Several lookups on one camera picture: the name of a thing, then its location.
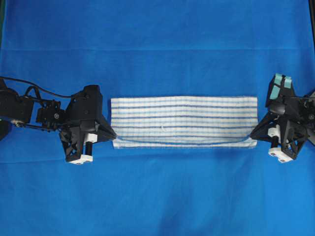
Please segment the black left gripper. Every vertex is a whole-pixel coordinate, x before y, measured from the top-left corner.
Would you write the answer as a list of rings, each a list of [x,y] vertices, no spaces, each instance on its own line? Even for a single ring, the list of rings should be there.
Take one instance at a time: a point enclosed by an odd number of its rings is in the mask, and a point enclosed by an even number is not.
[[[93,143],[110,142],[115,138],[116,133],[104,115],[96,120],[80,121],[78,125],[66,125],[60,130],[65,160],[75,165],[93,162]]]

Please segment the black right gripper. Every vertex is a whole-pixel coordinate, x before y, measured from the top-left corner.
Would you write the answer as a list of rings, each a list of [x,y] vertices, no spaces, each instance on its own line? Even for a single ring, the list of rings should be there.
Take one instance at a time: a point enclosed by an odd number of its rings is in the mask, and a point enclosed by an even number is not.
[[[253,140],[271,143],[270,156],[286,163],[297,158],[310,137],[309,127],[290,116],[265,115],[251,132]]]

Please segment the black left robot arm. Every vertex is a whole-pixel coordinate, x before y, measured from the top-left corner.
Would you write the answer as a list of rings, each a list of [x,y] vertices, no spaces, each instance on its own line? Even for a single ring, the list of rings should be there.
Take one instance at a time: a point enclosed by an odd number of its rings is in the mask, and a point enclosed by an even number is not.
[[[69,96],[63,110],[54,99],[43,99],[41,87],[29,83],[23,95],[0,79],[0,137],[11,126],[42,131],[58,131],[67,163],[82,165],[93,161],[95,143],[113,141],[117,135],[102,114],[103,96],[98,85],[85,86]]]

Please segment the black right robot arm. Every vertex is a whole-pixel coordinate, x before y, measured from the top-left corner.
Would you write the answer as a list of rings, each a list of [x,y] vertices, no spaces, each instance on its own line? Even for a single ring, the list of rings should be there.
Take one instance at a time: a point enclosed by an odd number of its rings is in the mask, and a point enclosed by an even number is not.
[[[253,140],[271,144],[270,156],[285,163],[295,160],[305,142],[315,143],[315,94],[279,95],[268,99],[267,114],[251,132]]]

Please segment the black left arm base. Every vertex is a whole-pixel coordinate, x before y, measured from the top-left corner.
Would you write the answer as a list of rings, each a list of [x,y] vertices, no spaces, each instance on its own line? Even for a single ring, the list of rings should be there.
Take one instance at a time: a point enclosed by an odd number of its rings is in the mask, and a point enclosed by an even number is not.
[[[9,121],[0,120],[0,141],[3,140],[11,131],[11,123]]]

